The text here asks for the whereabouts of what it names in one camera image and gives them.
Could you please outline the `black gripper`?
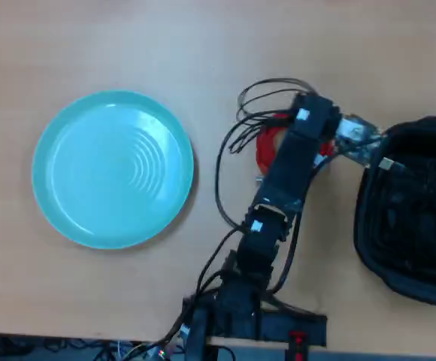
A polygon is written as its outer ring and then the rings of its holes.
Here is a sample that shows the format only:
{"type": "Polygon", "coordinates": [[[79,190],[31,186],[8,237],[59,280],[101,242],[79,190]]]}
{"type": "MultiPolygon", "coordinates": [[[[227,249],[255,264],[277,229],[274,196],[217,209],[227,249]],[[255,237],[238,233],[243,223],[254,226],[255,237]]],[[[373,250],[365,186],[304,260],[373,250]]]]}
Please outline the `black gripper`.
{"type": "Polygon", "coordinates": [[[329,116],[322,130],[322,142],[319,149],[320,155],[332,155],[334,153],[335,134],[342,119],[342,113],[338,106],[332,106],[329,116]]]}

